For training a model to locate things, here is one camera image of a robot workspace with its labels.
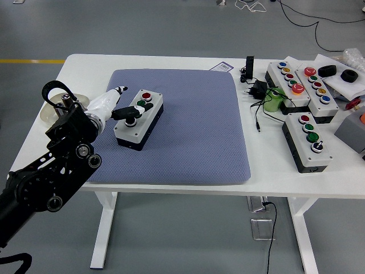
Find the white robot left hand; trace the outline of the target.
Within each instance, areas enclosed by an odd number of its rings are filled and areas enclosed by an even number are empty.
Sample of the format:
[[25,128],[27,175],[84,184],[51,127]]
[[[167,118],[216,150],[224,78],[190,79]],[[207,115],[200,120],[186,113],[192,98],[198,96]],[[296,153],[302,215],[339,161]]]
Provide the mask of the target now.
[[123,120],[127,118],[137,118],[139,115],[149,111],[153,103],[144,103],[143,105],[132,105],[115,110],[121,94],[128,87],[117,86],[100,95],[90,102],[86,110],[86,115],[94,118],[97,122],[106,122],[108,119]]

